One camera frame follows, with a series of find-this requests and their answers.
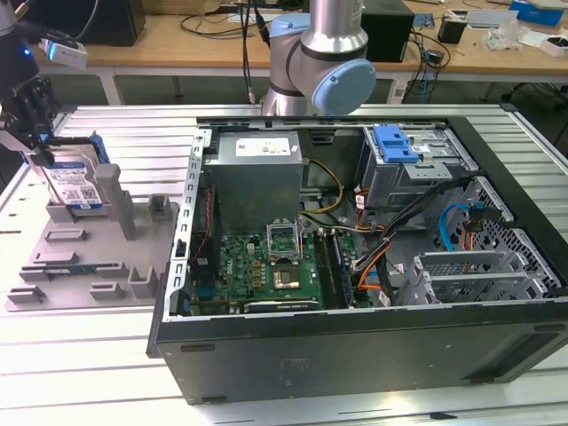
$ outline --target green circuit board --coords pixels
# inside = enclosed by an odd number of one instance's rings
[[[313,237],[305,233],[302,241],[302,260],[298,264],[271,264],[265,233],[224,235],[214,300],[310,299],[321,303]],[[339,241],[347,264],[357,254],[355,243],[348,233],[340,235]],[[274,245],[276,249],[294,246],[285,238],[273,240],[273,249]]]

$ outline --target motherboard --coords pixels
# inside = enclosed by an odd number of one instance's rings
[[[193,305],[201,307],[201,314],[215,315],[278,312],[297,304],[320,310],[349,303],[351,277],[346,265],[358,256],[351,234],[298,233],[295,225],[293,229],[223,235],[219,274],[193,284]]]

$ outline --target blue drive bay latch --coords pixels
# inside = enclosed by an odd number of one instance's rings
[[[381,149],[384,162],[418,162],[409,142],[397,126],[375,126],[375,145]]]

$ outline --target robotic arm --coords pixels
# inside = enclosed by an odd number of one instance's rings
[[[86,65],[87,52],[78,37],[18,22],[10,1],[0,0],[0,144],[32,154],[33,162],[44,165],[50,158],[43,150],[43,142],[53,136],[52,121],[59,105],[50,80],[38,75],[39,67],[27,39],[44,41],[48,60],[66,65]]]
[[[365,59],[363,0],[312,0],[311,12],[283,15],[271,28],[271,88],[264,115],[345,115],[375,87]]]

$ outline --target aluminum table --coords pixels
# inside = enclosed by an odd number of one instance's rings
[[[84,136],[97,130],[135,201],[150,193],[175,200],[182,193],[195,117],[258,113],[250,106],[79,107],[59,117],[57,132]],[[568,164],[518,112],[499,106],[364,106],[355,114],[467,117],[568,239]],[[44,185],[26,166],[0,197],[2,304],[47,222],[47,200]],[[503,385],[188,406],[163,360],[145,355],[152,311],[0,308],[0,424],[400,425],[437,422],[432,413],[455,416],[440,421],[448,426],[568,423],[568,349]]]

